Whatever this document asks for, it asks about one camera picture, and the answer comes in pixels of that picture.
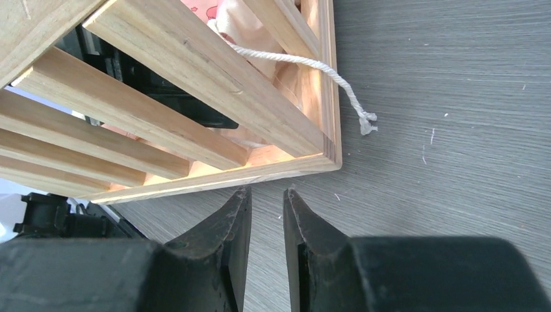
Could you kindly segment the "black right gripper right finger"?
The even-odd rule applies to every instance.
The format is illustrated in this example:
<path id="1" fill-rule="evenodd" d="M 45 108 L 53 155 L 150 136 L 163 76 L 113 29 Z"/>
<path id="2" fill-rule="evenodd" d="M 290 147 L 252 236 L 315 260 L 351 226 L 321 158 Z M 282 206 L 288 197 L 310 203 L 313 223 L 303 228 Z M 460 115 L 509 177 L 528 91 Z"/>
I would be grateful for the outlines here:
<path id="1" fill-rule="evenodd" d="M 496 237 L 349 237 L 283 197 L 293 311 L 549 311 L 525 257 Z"/>

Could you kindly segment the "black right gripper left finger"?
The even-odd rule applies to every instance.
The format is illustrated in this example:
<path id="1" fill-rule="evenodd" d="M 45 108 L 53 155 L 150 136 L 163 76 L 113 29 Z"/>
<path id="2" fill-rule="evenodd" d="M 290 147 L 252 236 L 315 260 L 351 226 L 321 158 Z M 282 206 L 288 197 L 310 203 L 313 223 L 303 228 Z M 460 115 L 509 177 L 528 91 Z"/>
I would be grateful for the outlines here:
<path id="1" fill-rule="evenodd" d="M 1 197 L 2 311 L 242 311 L 249 187 L 164 244 L 141 236 L 20 237 L 22 197 Z"/>

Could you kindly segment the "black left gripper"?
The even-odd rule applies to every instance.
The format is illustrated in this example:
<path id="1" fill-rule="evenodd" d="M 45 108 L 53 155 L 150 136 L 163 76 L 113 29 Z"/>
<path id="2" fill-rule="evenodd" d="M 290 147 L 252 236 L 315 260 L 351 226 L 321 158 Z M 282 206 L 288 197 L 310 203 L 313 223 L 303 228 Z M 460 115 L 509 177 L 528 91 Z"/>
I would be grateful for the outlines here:
<path id="1" fill-rule="evenodd" d="M 202 126 L 218 129 L 238 127 L 238 123 L 232 119 L 175 86 L 81 25 L 60 39 L 56 47 Z"/>

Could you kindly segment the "wooden slatted pet bed frame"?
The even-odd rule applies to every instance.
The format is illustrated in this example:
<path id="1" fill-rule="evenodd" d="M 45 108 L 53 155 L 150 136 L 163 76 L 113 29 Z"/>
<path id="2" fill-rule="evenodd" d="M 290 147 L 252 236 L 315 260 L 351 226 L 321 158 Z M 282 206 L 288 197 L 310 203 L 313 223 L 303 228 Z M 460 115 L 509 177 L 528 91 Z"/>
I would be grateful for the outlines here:
<path id="1" fill-rule="evenodd" d="M 182 1 L 2 1 L 1 177 L 96 203 L 340 169 L 339 92 Z"/>

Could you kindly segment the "pink unicorn print cushion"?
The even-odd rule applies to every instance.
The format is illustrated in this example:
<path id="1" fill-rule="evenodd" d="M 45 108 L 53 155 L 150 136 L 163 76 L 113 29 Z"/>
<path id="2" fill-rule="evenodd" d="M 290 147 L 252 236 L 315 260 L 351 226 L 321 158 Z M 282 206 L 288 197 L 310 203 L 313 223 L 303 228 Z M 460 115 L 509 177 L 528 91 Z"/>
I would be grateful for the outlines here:
<path id="1" fill-rule="evenodd" d="M 336 70 L 319 60 L 306 57 L 305 53 L 292 52 L 290 56 L 284 56 L 286 49 L 244 1 L 183 1 L 183 4 L 271 80 L 276 78 L 278 62 L 301 64 L 324 72 L 349 97 L 359 117 L 361 134 L 368 135 L 378 130 L 377 126 L 372 125 L 378 119 L 376 114 L 364 110 L 351 85 Z"/>

